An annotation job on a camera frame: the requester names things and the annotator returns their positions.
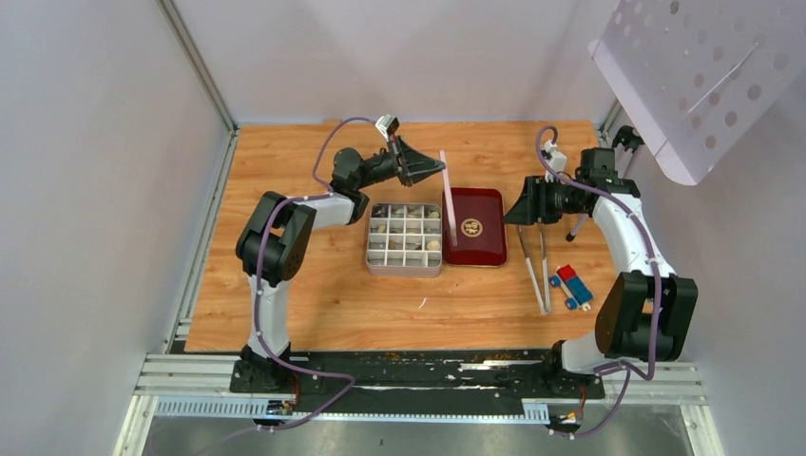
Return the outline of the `metal tongs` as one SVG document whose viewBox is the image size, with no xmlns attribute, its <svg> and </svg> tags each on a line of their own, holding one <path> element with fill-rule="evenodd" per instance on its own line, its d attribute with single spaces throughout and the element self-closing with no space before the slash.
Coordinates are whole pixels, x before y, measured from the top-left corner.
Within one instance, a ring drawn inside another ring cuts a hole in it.
<svg viewBox="0 0 806 456">
<path fill-rule="evenodd" d="M 552 300 L 549 284 L 547 235 L 544 225 L 539 224 L 538 227 L 538 239 L 540 247 L 539 256 L 535 256 L 530 251 L 530 243 L 526 234 L 526 227 L 523 225 L 518 225 L 517 234 L 525 257 L 525 263 L 527 265 L 540 313 L 542 316 L 548 316 L 552 312 Z"/>
</svg>

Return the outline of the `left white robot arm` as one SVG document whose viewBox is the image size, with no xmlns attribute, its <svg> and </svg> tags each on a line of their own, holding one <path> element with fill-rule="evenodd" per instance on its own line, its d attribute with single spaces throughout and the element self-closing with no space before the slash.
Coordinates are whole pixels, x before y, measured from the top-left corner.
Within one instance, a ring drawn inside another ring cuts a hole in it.
<svg viewBox="0 0 806 456">
<path fill-rule="evenodd" d="M 446 168 L 392 135 L 370 158 L 352 147 L 337 151 L 332 178 L 321 195 L 262 195 L 236 244 L 252 303 L 250 335 L 234 365 L 231 391 L 280 392 L 304 371 L 290 362 L 288 314 L 290 285 L 312 233 L 359 221 L 370 202 L 363 190 L 370 185 L 396 179 L 411 187 Z"/>
</svg>

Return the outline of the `silver tin lid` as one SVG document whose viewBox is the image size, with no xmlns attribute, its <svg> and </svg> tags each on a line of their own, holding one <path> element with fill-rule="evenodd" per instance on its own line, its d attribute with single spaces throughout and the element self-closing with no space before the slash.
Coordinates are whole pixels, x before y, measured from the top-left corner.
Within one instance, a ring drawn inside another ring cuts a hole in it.
<svg viewBox="0 0 806 456">
<path fill-rule="evenodd" d="M 444 209 L 447 211 L 445 219 L 447 220 L 449 226 L 449 239 L 451 242 L 451 246 L 455 247 L 458 244 L 457 220 L 455 215 L 455 205 L 452 197 L 447 153 L 444 149 L 439 150 L 439 160 L 444 164 L 444 167 L 442 169 L 442 181 L 444 186 L 443 194 L 445 198 Z"/>
</svg>

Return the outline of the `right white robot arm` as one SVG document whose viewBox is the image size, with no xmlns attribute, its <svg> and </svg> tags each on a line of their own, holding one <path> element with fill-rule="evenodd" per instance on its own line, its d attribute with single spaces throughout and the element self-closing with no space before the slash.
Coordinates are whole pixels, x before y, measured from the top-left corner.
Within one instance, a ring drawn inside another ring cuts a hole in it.
<svg viewBox="0 0 806 456">
<path fill-rule="evenodd" d="M 616 153 L 594 147 L 581 154 L 573 177 L 528 176 L 521 195 L 507 211 L 507 224 L 551 224 L 565 214 L 587 214 L 601 230 L 618 276 L 601 305 L 593 332 L 559 345 L 560 360 L 542 374 L 548 392 L 567 396 L 581 374 L 628 369 L 646 362 L 644 379 L 656 362 L 681 355 L 699 290 L 662 257 L 645 225 L 641 194 L 633 180 L 620 177 Z"/>
</svg>

